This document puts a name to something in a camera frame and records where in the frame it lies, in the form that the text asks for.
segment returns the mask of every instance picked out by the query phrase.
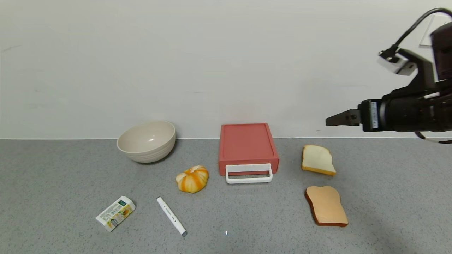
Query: label sticker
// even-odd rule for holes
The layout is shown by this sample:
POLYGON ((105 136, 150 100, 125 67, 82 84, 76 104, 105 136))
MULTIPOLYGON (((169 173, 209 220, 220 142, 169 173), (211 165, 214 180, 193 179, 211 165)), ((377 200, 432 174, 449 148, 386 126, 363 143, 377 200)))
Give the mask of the label sticker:
POLYGON ((370 117, 372 120, 372 129, 377 129, 378 128, 378 114, 377 114, 377 102, 376 101, 372 101, 370 103, 370 117))

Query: red drawer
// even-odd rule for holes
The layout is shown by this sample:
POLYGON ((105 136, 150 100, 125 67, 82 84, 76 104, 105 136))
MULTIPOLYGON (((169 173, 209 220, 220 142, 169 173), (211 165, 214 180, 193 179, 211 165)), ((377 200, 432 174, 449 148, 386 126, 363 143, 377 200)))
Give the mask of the red drawer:
MULTIPOLYGON (((227 165, 271 164, 278 170, 279 156, 267 123, 224 124, 221 126, 220 175, 226 175, 227 165)), ((267 174, 268 171, 230 172, 229 175, 267 174)))

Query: marker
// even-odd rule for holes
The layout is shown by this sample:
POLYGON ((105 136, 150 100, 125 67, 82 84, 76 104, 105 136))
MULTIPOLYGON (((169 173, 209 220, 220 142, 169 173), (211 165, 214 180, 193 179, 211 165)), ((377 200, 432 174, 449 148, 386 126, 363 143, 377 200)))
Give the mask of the marker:
POLYGON ((176 227, 177 231, 185 237, 187 235, 187 231, 184 229, 184 226, 180 223, 180 221, 177 219, 176 215, 174 215, 173 211, 170 209, 170 207, 163 201, 161 197, 157 198, 157 202, 159 203, 162 210, 165 212, 166 216, 168 216, 168 219, 173 223, 173 225, 176 227))

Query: toy pumpkin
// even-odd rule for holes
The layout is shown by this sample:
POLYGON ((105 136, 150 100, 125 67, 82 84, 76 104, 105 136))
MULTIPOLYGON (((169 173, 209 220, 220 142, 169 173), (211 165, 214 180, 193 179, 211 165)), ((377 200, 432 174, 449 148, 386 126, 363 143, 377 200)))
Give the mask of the toy pumpkin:
POLYGON ((179 190, 196 193, 206 186, 208 178, 209 171, 204 166, 197 165, 178 174, 176 182, 179 190))

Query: beige bowl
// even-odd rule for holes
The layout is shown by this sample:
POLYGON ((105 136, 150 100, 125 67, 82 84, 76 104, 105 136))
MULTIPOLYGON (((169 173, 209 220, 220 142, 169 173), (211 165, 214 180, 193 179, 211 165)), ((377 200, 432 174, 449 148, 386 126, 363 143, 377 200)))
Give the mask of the beige bowl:
POLYGON ((170 122, 145 122, 125 131, 116 146, 130 159, 149 163, 165 158, 174 148, 176 128, 170 122))

